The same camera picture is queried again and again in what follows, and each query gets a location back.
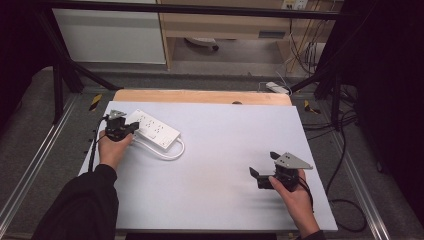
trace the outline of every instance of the wall outlet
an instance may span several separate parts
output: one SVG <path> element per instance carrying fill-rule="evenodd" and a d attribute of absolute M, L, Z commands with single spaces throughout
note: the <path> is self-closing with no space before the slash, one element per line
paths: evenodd
<path fill-rule="evenodd" d="M 306 4 L 308 4 L 308 0 L 296 0 L 294 4 L 294 10 L 305 10 Z"/>
<path fill-rule="evenodd" d="M 284 0 L 281 9 L 291 10 L 294 9 L 294 5 L 296 4 L 296 0 Z"/>

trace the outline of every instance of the person's hand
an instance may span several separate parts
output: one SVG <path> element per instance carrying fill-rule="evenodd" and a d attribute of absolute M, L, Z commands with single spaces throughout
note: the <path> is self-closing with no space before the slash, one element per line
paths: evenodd
<path fill-rule="evenodd" d="M 305 172 L 302 169 L 299 170 L 299 177 L 306 181 Z M 289 214 L 299 229 L 302 238 L 320 230 L 312 212 L 309 195 L 303 187 L 298 185 L 293 192 L 289 192 L 276 178 L 270 176 L 269 181 L 274 189 L 280 194 L 281 198 L 283 198 Z"/>
<path fill-rule="evenodd" d="M 132 134 L 128 134 L 124 139 L 119 142 L 114 142 L 105 136 L 105 131 L 101 131 L 99 134 L 99 156 L 100 164 L 106 164 L 111 166 L 113 169 L 118 168 L 119 162 L 121 162 L 125 149 L 131 143 L 133 139 Z"/>

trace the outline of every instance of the power strip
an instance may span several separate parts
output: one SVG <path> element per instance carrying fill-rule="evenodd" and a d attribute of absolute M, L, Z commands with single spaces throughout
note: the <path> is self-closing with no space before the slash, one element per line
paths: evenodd
<path fill-rule="evenodd" d="M 276 93 L 284 93 L 287 94 L 289 91 L 282 86 L 276 84 L 275 82 L 269 82 L 266 84 L 266 87 Z"/>
<path fill-rule="evenodd" d="M 139 129 L 135 132 L 165 151 L 168 151 L 169 147 L 181 134 L 179 131 L 139 109 L 133 112 L 126 122 L 127 124 L 139 122 Z"/>

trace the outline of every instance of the white table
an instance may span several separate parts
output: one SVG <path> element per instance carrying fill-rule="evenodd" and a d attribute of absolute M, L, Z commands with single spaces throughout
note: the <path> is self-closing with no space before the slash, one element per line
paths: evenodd
<path fill-rule="evenodd" d="M 184 155 L 165 162 L 133 143 L 118 169 L 117 229 L 171 232 L 279 232 L 296 229 L 274 190 L 257 188 L 249 167 L 275 169 L 270 151 L 314 166 L 306 178 L 321 229 L 337 226 L 295 107 L 204 103 L 110 102 L 106 112 L 136 109 L 181 132 Z M 175 144 L 169 154 L 178 152 Z M 87 171 L 88 157 L 81 168 Z"/>

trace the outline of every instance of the metal rail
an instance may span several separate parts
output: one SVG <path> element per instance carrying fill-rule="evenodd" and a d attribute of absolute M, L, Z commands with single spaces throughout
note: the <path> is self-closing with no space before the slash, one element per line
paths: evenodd
<path fill-rule="evenodd" d="M 96 11 L 119 12 L 155 12 L 155 13 L 182 13 L 205 15 L 229 15 L 271 18 L 299 18 L 322 20 L 352 20 L 358 17 L 351 13 L 316 12 L 303 10 L 218 7 L 198 5 L 173 5 L 173 4 L 148 4 L 148 3 L 117 3 L 117 2 L 92 2 L 70 0 L 40 0 L 37 4 L 42 7 L 58 9 L 79 9 Z"/>
<path fill-rule="evenodd" d="M 327 103 L 318 101 L 321 112 L 327 121 L 330 121 L 330 109 Z M 336 141 L 337 149 L 342 152 L 343 149 L 343 138 L 340 133 L 333 131 L 333 138 Z M 356 197 L 358 198 L 359 204 L 361 205 L 362 210 L 364 211 L 365 217 L 368 221 L 368 226 L 371 229 L 371 232 L 374 235 L 375 239 L 378 240 L 389 240 L 390 235 L 386 229 L 386 225 L 380 217 L 380 213 L 375 206 L 374 201 L 362 180 L 361 174 L 358 172 L 355 163 L 353 162 L 352 157 L 350 156 L 349 151 L 346 149 L 345 157 L 343 159 L 344 167 L 347 172 L 347 175 L 352 184 L 353 190 L 355 191 Z"/>
<path fill-rule="evenodd" d="M 43 143 L 41 144 L 34 158 L 32 159 L 30 165 L 28 166 L 25 173 L 22 175 L 21 180 L 15 187 L 15 190 L 10 195 L 5 206 L 0 212 L 0 239 L 6 233 L 9 224 L 12 222 L 12 219 L 18 211 L 19 206 L 21 205 L 38 172 L 43 166 L 47 155 L 49 154 L 66 121 L 71 115 L 73 106 L 77 99 L 79 99 L 78 94 L 70 95 L 68 101 L 66 102 L 63 116 L 60 118 L 57 124 L 53 125 L 50 128 L 49 133 L 47 134 L 46 138 L 44 139 Z"/>

